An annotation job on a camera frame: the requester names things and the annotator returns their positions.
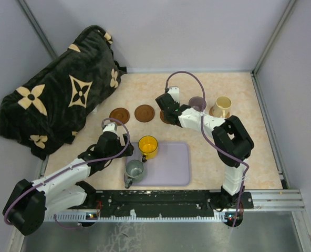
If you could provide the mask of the dark brown wooden coaster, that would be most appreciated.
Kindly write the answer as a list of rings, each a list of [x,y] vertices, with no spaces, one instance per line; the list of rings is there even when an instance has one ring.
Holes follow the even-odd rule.
[[[123,124],[126,124],[130,119],[130,113],[125,108],[115,108],[111,111],[109,118],[114,118]]]

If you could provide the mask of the grey ceramic mug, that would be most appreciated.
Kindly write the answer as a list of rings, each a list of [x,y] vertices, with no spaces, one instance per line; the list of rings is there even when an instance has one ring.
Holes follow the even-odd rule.
[[[132,184],[141,182],[147,174],[147,169],[139,160],[131,160],[125,167],[125,189],[129,189]]]

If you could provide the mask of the yellow transparent mug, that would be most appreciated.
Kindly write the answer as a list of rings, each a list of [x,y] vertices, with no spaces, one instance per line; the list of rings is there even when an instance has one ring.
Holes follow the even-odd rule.
[[[138,142],[138,148],[142,154],[142,162],[154,159],[158,154],[158,141],[155,137],[146,135]]]

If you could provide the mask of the cream yellow ceramic mug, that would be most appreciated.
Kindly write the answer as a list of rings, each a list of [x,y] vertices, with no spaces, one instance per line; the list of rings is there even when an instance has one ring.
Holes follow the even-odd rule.
[[[228,118],[230,116],[230,109],[232,101],[229,97],[220,96],[216,99],[214,108],[214,116],[218,118]]]

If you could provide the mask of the woven rattan coaster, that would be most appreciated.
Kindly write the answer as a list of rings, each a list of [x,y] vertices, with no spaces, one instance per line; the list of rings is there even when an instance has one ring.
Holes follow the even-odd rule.
[[[209,114],[210,114],[211,116],[214,116],[214,108],[213,108],[213,107],[210,109]]]

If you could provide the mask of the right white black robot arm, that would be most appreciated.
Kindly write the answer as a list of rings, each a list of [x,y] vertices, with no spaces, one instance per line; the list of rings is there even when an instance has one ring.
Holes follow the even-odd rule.
[[[249,168],[247,159],[254,148],[254,142],[240,119],[234,115],[217,118],[199,112],[186,104],[180,105],[169,93],[155,100],[167,122],[202,133],[217,150],[225,164],[222,202],[229,208],[235,207],[241,201],[239,193],[243,191],[245,174]]]

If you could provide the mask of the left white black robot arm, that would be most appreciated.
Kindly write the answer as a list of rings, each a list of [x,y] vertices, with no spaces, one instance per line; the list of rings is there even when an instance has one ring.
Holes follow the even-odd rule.
[[[115,131],[105,131],[96,144],[69,165],[32,182],[26,179],[17,182],[3,209],[5,224],[27,236],[46,217],[74,206],[93,207],[97,196],[84,179],[104,170],[109,161],[133,154],[130,134],[125,133],[123,138],[125,145],[121,145]]]

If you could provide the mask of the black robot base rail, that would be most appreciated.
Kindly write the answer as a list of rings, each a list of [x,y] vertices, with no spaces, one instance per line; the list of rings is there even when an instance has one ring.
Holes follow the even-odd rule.
[[[104,190],[90,194],[79,206],[71,209],[96,209],[101,217],[128,217],[134,211],[137,217],[213,217],[215,210],[252,209],[250,192],[243,192],[240,205],[238,194],[224,190],[169,190],[132,191]]]

